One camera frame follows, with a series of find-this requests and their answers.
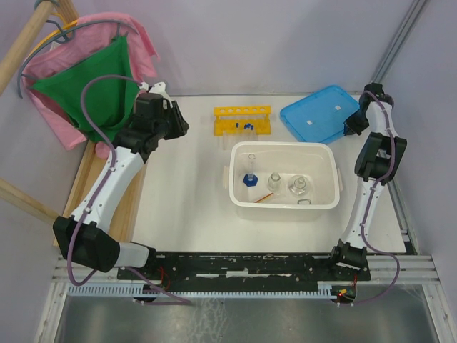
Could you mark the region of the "white plastic storage bin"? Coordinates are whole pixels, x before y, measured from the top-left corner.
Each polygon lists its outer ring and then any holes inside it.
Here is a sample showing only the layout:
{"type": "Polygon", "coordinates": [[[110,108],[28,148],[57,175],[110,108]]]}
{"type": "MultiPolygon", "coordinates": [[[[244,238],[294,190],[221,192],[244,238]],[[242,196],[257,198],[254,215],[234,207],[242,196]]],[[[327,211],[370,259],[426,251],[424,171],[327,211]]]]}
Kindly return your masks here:
{"type": "Polygon", "coordinates": [[[274,141],[244,141],[231,150],[229,166],[224,171],[224,182],[230,200],[238,215],[253,220],[309,221],[337,207],[340,201],[340,183],[336,161],[331,149],[320,143],[293,143],[274,141]],[[248,170],[248,155],[256,155],[255,187],[247,187],[243,178],[248,170]],[[281,175],[278,194],[261,203],[257,199],[271,193],[267,187],[273,172],[281,175]],[[302,197],[288,190],[293,175],[311,179],[313,190],[302,197]],[[298,205],[299,199],[310,199],[311,205],[298,205]]]}

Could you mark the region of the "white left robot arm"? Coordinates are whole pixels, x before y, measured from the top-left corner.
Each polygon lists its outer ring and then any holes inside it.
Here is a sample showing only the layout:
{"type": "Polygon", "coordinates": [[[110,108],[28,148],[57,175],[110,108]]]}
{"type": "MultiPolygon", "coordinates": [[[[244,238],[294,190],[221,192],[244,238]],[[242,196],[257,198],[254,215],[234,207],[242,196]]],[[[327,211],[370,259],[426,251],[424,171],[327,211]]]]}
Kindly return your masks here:
{"type": "Polygon", "coordinates": [[[189,125],[176,101],[165,91],[142,93],[135,111],[115,136],[114,150],[89,193],[69,217],[58,217],[53,230],[62,256],[100,272],[133,267],[144,279],[152,278],[158,262],[153,248],[116,241],[109,235],[111,221],[132,179],[146,164],[159,141],[184,136],[189,125]]]}

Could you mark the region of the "red orange stirring rod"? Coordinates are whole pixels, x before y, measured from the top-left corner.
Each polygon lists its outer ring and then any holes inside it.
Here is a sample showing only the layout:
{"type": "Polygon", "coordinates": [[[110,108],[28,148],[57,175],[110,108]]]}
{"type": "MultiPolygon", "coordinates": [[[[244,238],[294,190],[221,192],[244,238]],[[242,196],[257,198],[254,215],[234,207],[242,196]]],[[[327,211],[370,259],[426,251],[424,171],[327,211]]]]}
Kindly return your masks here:
{"type": "Polygon", "coordinates": [[[274,193],[274,192],[271,192],[271,193],[269,193],[269,194],[267,194],[267,195],[261,197],[260,199],[257,199],[254,203],[257,204],[257,203],[264,202],[264,201],[266,201],[267,199],[270,199],[270,198],[271,198],[272,196],[274,196],[274,195],[275,195],[275,193],[274,193]]]}

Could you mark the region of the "yellow test tube rack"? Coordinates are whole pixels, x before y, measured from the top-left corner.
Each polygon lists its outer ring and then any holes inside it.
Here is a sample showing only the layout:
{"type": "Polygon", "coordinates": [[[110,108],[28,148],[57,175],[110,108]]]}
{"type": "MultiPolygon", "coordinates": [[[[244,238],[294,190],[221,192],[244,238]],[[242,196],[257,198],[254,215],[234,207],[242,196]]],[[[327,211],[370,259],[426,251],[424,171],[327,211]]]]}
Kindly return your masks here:
{"type": "Polygon", "coordinates": [[[271,135],[271,113],[269,105],[215,107],[214,136],[236,135],[248,131],[257,135],[271,135]],[[239,123],[239,128],[235,127],[235,123],[239,123]],[[247,123],[254,125],[254,129],[243,129],[247,123]]]}

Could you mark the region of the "blue plastic bin lid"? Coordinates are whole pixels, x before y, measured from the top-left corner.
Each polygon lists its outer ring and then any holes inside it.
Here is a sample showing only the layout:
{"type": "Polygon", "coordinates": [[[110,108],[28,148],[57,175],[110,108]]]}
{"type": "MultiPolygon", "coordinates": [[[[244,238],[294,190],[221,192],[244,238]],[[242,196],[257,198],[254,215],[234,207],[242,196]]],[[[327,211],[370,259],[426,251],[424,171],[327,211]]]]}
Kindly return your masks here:
{"type": "Polygon", "coordinates": [[[344,122],[359,103],[339,86],[331,85],[280,110],[280,119],[301,142],[330,144],[344,136],[344,122]]]}

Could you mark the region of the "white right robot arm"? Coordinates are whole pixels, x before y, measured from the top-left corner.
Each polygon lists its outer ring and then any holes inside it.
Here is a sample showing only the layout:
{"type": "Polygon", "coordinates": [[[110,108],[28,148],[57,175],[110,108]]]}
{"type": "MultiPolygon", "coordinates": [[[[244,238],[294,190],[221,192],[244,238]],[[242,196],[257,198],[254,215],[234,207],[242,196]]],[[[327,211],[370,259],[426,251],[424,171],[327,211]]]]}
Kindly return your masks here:
{"type": "Polygon", "coordinates": [[[358,181],[351,216],[327,263],[328,273],[335,279],[367,272],[369,249],[383,253],[368,243],[368,234],[378,200],[395,177],[407,147],[407,141],[394,129],[393,98],[384,92],[382,84],[365,85],[358,103],[359,110],[344,122],[344,134],[360,135],[365,130],[369,134],[354,167],[358,181]]]}

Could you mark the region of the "small glass flask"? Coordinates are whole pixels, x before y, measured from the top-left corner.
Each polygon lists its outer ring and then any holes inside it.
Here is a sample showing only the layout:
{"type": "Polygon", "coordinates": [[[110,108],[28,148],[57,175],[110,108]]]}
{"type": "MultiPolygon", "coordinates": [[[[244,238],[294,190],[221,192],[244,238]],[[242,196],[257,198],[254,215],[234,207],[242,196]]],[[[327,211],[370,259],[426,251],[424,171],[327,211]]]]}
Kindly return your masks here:
{"type": "Polygon", "coordinates": [[[305,175],[293,175],[288,181],[288,190],[296,197],[310,194],[313,190],[311,179],[305,175]]]}

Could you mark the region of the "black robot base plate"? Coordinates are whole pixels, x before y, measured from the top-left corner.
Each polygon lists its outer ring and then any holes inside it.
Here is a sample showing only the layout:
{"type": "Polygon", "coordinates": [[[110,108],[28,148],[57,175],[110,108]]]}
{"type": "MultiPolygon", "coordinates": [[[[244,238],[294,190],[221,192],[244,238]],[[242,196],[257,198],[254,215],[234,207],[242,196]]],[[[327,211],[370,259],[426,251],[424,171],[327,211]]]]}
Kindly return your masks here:
{"type": "Polygon", "coordinates": [[[371,280],[367,264],[307,253],[157,252],[139,272],[176,292],[314,292],[319,282],[371,280]]]}

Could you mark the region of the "small glass beaker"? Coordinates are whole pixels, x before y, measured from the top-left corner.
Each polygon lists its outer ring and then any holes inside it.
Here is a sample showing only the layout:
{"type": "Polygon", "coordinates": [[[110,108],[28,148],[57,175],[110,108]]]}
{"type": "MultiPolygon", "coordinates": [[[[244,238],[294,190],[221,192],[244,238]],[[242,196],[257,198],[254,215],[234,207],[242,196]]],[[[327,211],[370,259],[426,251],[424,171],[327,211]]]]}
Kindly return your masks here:
{"type": "Polygon", "coordinates": [[[270,192],[278,194],[281,188],[281,175],[278,172],[273,172],[267,181],[267,187],[270,192]]]}

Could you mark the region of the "metal crucible tongs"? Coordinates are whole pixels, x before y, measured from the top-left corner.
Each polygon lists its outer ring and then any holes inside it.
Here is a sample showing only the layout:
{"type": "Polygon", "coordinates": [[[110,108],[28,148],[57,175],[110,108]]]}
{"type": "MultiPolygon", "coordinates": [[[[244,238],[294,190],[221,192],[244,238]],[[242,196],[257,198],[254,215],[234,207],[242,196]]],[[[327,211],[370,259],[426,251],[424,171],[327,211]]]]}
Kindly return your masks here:
{"type": "Polygon", "coordinates": [[[298,205],[311,205],[312,201],[310,199],[299,199],[297,201],[298,205]]]}

